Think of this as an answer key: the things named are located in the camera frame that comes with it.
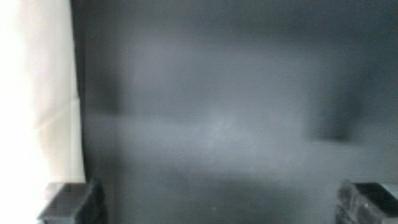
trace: gray surface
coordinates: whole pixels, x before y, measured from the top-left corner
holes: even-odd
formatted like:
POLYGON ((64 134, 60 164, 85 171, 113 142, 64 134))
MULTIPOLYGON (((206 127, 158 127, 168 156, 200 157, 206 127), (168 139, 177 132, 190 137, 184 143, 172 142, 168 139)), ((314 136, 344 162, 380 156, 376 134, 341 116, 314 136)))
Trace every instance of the gray surface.
POLYGON ((396 181, 394 7, 90 1, 83 133, 113 223, 332 224, 341 180, 396 181))

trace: black object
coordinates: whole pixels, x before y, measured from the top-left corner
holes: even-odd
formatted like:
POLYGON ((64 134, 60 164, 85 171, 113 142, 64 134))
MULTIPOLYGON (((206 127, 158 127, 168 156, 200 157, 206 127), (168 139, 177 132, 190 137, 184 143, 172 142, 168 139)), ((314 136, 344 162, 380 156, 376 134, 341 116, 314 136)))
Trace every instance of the black object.
POLYGON ((104 193, 99 180, 67 183, 39 215, 44 224, 106 224, 104 193))
POLYGON ((380 183, 346 181, 337 198, 335 224, 398 223, 398 199, 380 183))

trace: dark gray wall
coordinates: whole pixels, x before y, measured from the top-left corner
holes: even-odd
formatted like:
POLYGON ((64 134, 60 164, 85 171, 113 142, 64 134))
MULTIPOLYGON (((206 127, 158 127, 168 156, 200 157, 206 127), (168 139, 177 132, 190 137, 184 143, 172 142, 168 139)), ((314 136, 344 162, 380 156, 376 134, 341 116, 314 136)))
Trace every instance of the dark gray wall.
POLYGON ((396 1, 85 5, 83 138, 117 224, 332 224, 396 181, 396 1))

